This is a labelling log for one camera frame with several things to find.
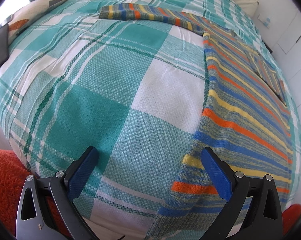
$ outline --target bed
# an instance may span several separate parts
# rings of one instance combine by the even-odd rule
[[[233,0],[68,0],[10,45],[9,60],[0,68],[5,137],[21,162],[40,177],[65,170],[88,146],[99,150],[99,163],[74,200],[97,236],[105,230],[105,239],[199,239],[225,203],[198,162],[196,152],[204,145],[249,176],[272,174],[282,209],[290,205],[301,155],[296,106],[249,17],[258,1],[238,3],[242,8]],[[160,8],[166,17],[183,13],[203,21],[204,34],[150,18],[127,18],[128,13],[125,18],[126,5],[141,13]],[[115,18],[116,6],[123,20]],[[227,97],[234,91],[218,88],[225,73],[243,75],[233,65],[225,67],[223,62],[233,62],[231,58],[241,61],[230,51],[219,52],[227,49],[225,40],[245,51],[241,64],[261,63],[262,70],[258,64],[257,69],[239,66],[247,73],[241,80],[251,77],[245,86],[256,86],[250,89],[261,91],[261,98],[267,95],[273,101],[269,106],[246,101],[247,92],[238,92],[242,99],[232,105]],[[232,78],[225,80],[224,86],[233,82],[238,87]],[[282,88],[281,96],[269,83]],[[257,109],[257,116],[243,114],[248,108]],[[219,116],[208,122],[205,115],[211,117],[217,109]],[[223,114],[229,120],[218,122]],[[258,128],[250,126],[256,119]],[[265,143],[239,152],[233,146],[251,140],[242,142],[243,127],[234,129],[245,120],[245,131],[255,136],[259,129]],[[209,143],[227,132],[223,144]],[[272,142],[280,144],[281,157]],[[200,181],[194,186],[199,191],[185,190],[184,185],[196,184],[192,181]],[[236,224],[248,205],[249,200]]]

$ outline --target blue stripe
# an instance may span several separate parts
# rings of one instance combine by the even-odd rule
[[[218,42],[218,44],[222,47],[224,47],[226,50],[228,50],[232,55],[236,54],[237,58],[240,58],[243,62],[247,63],[247,56],[245,55],[245,58],[241,57],[238,53],[234,52],[233,50],[231,50],[228,46],[226,46],[225,44],[223,44],[222,42]]]
[[[209,147],[218,147],[218,148],[225,148],[228,149],[229,151],[237,152],[246,156],[249,156],[251,158],[255,158],[256,160],[261,160],[266,163],[272,164],[278,168],[281,168],[284,171],[288,171],[288,167],[285,167],[276,161],[263,156],[261,154],[258,154],[257,152],[251,151],[245,147],[237,146],[233,143],[230,143],[229,141],[226,140],[215,140],[212,137],[210,137],[208,134],[205,134],[200,131],[196,131],[194,134],[194,140],[199,140],[205,144],[207,144]]]
[[[266,120],[268,123],[270,123],[280,134],[284,135],[284,131],[281,127],[277,125],[277,123],[273,122],[272,119],[270,119],[267,115],[263,114],[261,110],[257,108],[256,104],[253,104],[251,101],[247,100],[247,98],[243,97],[242,95],[234,92],[233,90],[230,90],[226,86],[223,86],[221,82],[218,82],[218,79],[215,76],[210,76],[209,81],[215,81],[218,85],[219,89],[226,92],[227,94],[233,96],[234,98],[237,98],[247,106],[249,106],[251,109],[253,109],[259,116],[261,116],[264,120]],[[289,140],[287,140],[287,136],[284,136],[287,143],[290,143]]]
[[[187,164],[182,164],[180,166],[181,169],[183,169],[183,174],[182,177],[180,175],[177,176],[177,178],[175,179],[175,181],[179,181],[179,182],[186,182],[188,183],[189,181],[197,181],[197,185],[200,186],[207,186],[207,185],[211,185],[211,182],[209,180],[206,180],[205,176],[206,176],[206,172],[202,169],[193,167],[193,166],[189,166]],[[256,166],[250,166],[250,168],[252,170],[258,170],[260,169],[260,165],[256,165]],[[278,176],[282,176],[283,172],[282,170],[279,169],[274,169],[272,170],[272,173],[274,175],[278,175]]]
[[[163,22],[164,23],[168,23],[168,19],[169,19],[169,17],[163,15]]]
[[[118,7],[119,7],[119,10],[121,11],[121,18],[122,18],[122,19],[126,19],[126,10],[123,8],[123,4],[120,3],[120,4],[118,5]]]
[[[215,51],[215,49],[210,49],[210,48],[205,48],[204,49],[204,52],[205,53],[212,53],[214,56],[216,55],[216,51]],[[227,60],[225,60],[223,57],[219,57],[219,59],[220,59],[220,62],[221,63],[224,63],[225,65],[227,65],[231,70],[232,70],[232,72],[234,73],[234,74],[237,74],[237,75],[239,75],[241,78],[243,78],[243,79],[246,79],[246,81],[248,82],[248,83],[252,83],[252,81],[251,80],[248,80],[247,79],[247,76],[243,76],[243,73],[242,73],[242,71],[240,70],[240,69],[238,69],[238,68],[235,68],[233,65],[231,65]],[[255,88],[257,88],[258,89],[258,91],[261,93],[261,94],[263,94],[269,101],[273,101],[274,99],[271,97],[271,95],[270,95],[270,93],[268,93],[265,89],[261,89],[261,87],[256,87],[256,86],[258,86],[258,84],[257,83],[255,83]]]
[[[189,210],[174,210],[170,208],[161,207],[158,214],[167,217],[182,217],[189,213]]]
[[[248,209],[250,204],[244,204],[243,209]],[[191,213],[220,213],[223,207],[193,207]]]
[[[154,6],[149,6],[150,11],[156,15],[156,16],[161,16],[162,14],[158,12],[157,8]]]

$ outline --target orange stripe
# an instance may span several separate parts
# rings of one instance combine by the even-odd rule
[[[232,50],[233,52],[235,52],[236,54],[241,55],[243,58],[247,58],[247,56],[243,53],[241,53],[238,48],[234,47],[234,46],[230,46],[229,43],[225,44],[230,50]]]
[[[194,185],[189,184],[186,182],[174,181],[172,191],[177,191],[181,193],[188,193],[188,194],[214,194],[218,195],[217,190],[214,186],[201,186],[201,185]]]
[[[180,19],[175,19],[175,25],[180,26]]]
[[[232,61],[228,56],[226,56],[225,54],[223,54],[220,49],[218,47],[216,47],[215,44],[211,43],[211,42],[208,42],[208,44],[210,46],[213,46],[218,53],[220,53],[225,59],[229,60],[231,63],[233,63],[234,65],[236,65],[239,69],[241,69],[243,72],[245,72],[246,74],[249,75],[250,78],[252,78],[253,80],[255,80],[257,83],[259,83],[262,87],[264,87],[267,91],[268,91],[268,94],[273,98],[275,99],[277,105],[279,106],[279,108],[283,111],[283,112],[286,112],[287,114],[290,114],[290,112],[286,109],[284,109],[282,107],[282,102],[279,100],[278,97],[275,97],[274,95],[274,92],[270,89],[269,86],[265,85],[264,82],[261,82],[260,80],[256,79],[254,76],[252,76],[247,70],[243,69],[239,64],[237,64],[236,62]]]
[[[206,22],[210,26],[210,30],[211,31],[214,30],[216,33],[219,33],[222,36],[225,36],[225,34],[227,34],[228,35],[228,37],[227,37],[228,39],[230,39],[232,41],[235,40],[235,38],[233,38],[230,33],[227,33],[227,32],[225,32],[225,31],[223,31],[221,29],[216,28],[215,25],[209,23],[208,20],[205,19],[204,17],[202,17],[202,19],[204,20],[204,22]]]
[[[14,22],[12,24],[9,24],[9,32],[18,30],[20,27],[22,27],[28,21],[29,21],[29,19],[24,19],[24,20],[20,20],[20,21]]]
[[[257,100],[251,93],[249,93],[246,89],[244,89],[243,87],[241,87],[240,85],[236,84],[233,80],[231,80],[230,78],[224,76],[223,74],[221,74],[218,70],[218,68],[214,65],[209,65],[207,67],[208,70],[214,69],[217,71],[218,75],[225,81],[229,82],[230,84],[232,84],[234,87],[242,90],[242,92],[244,92],[245,94],[247,94],[251,99],[253,99],[257,104],[259,104],[263,109],[265,109],[269,114],[271,114],[277,121],[278,123],[281,125],[281,127],[284,129],[284,132],[286,133],[287,136],[291,136],[290,133],[288,133],[286,131],[286,128],[284,127],[283,123],[279,120],[279,118],[272,112],[270,111],[270,109],[268,109],[267,107],[265,107],[259,100]]]
[[[169,15],[167,15],[167,14],[164,12],[164,10],[163,10],[162,8],[157,7],[157,9],[158,9],[162,14],[164,14],[165,16],[170,17]]]
[[[192,21],[192,22],[195,23],[196,25],[198,24],[198,22],[196,22],[193,18],[188,17],[187,13],[181,12],[181,14],[183,14],[188,20]]]
[[[289,193],[289,189],[283,187],[277,187],[277,191],[282,193]]]
[[[134,13],[135,13],[135,19],[141,18],[141,14],[139,13],[139,11],[134,11]]]
[[[282,153],[280,150],[278,150],[277,148],[275,148],[274,146],[272,146],[270,143],[264,141],[263,139],[261,139],[260,137],[258,137],[256,134],[252,133],[251,131],[239,126],[237,123],[232,122],[232,121],[226,121],[223,120],[222,118],[218,117],[211,109],[209,108],[205,108],[203,111],[203,115],[207,116],[208,118],[210,118],[211,120],[213,120],[217,125],[219,125],[220,127],[224,127],[224,128],[231,128],[234,131],[241,133],[251,139],[253,139],[254,141],[258,142],[259,144],[265,146],[266,148],[268,148],[269,150],[277,153],[279,156],[281,156],[282,158],[284,158],[288,163],[292,163],[291,160],[289,160],[287,158],[287,156]]]

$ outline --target orange fuzzy fabric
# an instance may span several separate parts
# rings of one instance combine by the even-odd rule
[[[27,171],[13,151],[0,150],[0,220],[15,235],[18,202],[25,179],[31,173]],[[48,203],[61,233],[69,233],[52,199]]]
[[[301,214],[301,205],[293,204],[283,212],[283,229],[284,235],[293,226]]]

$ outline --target white wall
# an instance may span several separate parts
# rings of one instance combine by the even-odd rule
[[[284,31],[287,30],[297,11],[297,7],[291,0],[259,0],[253,21],[260,30],[261,37],[270,48],[273,48]],[[270,18],[270,29],[257,19],[259,14]]]

